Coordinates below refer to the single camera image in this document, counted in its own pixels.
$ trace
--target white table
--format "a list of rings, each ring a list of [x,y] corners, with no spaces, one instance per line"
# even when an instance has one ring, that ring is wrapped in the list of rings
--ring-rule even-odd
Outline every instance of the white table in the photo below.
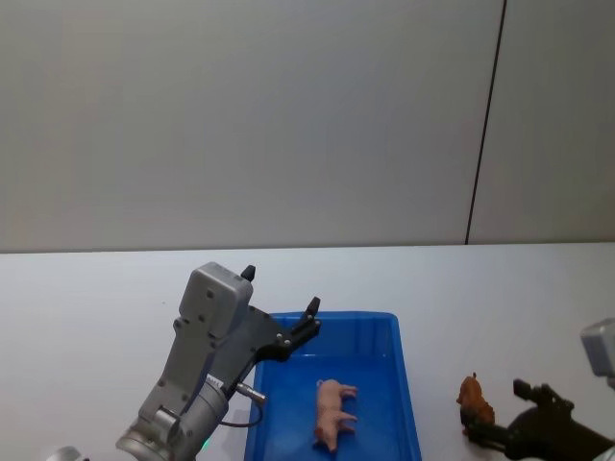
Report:
[[[0,459],[110,450],[160,375],[190,271],[210,260],[256,264],[253,304],[270,312],[317,295],[322,310],[397,314],[424,460],[501,459],[461,435],[472,372],[502,424],[527,407],[512,394],[522,377],[615,433],[615,394],[578,339],[615,314],[614,244],[0,255]],[[248,407],[235,397],[228,418]],[[198,460],[240,461],[245,437],[219,427]]]

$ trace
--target cable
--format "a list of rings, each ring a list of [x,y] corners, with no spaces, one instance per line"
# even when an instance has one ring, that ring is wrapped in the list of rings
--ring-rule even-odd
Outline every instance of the cable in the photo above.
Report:
[[[223,421],[220,423],[220,425],[226,425],[228,427],[253,427],[262,421],[262,406],[257,404],[257,409],[258,417],[254,421],[251,421],[249,423],[228,423],[226,421]]]

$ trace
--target blue bin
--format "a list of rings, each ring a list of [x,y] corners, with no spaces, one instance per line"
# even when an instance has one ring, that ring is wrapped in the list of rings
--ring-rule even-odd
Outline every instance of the blue bin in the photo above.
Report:
[[[277,314],[285,326],[300,313]],[[381,312],[321,312],[320,334],[285,363],[257,365],[264,416],[248,431],[244,461],[420,461],[397,318]],[[340,433],[337,453],[314,446],[316,381],[358,387],[343,410],[356,434]],[[251,419],[258,415],[253,406]]]

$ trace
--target brown toy animal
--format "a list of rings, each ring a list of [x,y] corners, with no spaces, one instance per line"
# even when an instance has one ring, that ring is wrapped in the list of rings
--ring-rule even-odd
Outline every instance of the brown toy animal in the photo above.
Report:
[[[340,384],[334,379],[319,380],[316,399],[316,443],[324,444],[329,451],[337,450],[337,432],[340,430],[355,432],[344,421],[356,421],[357,417],[342,411],[342,399],[355,398],[357,388]]]
[[[462,410],[476,415],[481,423],[493,425],[496,422],[493,407],[482,396],[482,389],[480,388],[476,373],[463,379],[457,403],[461,405]]]

